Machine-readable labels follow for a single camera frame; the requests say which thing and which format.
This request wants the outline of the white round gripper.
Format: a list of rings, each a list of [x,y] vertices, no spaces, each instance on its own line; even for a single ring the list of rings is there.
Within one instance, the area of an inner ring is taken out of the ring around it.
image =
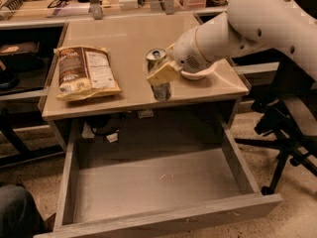
[[[182,70],[196,73],[207,69],[211,63],[201,54],[197,43],[196,34],[198,27],[183,33],[179,39],[169,45],[166,50],[173,50],[173,59],[158,65],[147,77],[151,86],[159,86],[179,78]]]

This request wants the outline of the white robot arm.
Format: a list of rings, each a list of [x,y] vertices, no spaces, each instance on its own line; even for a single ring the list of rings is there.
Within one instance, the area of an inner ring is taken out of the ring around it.
[[[317,23],[294,0],[229,0],[227,10],[183,33],[148,75],[152,86],[197,75],[214,62],[276,49],[317,79]]]

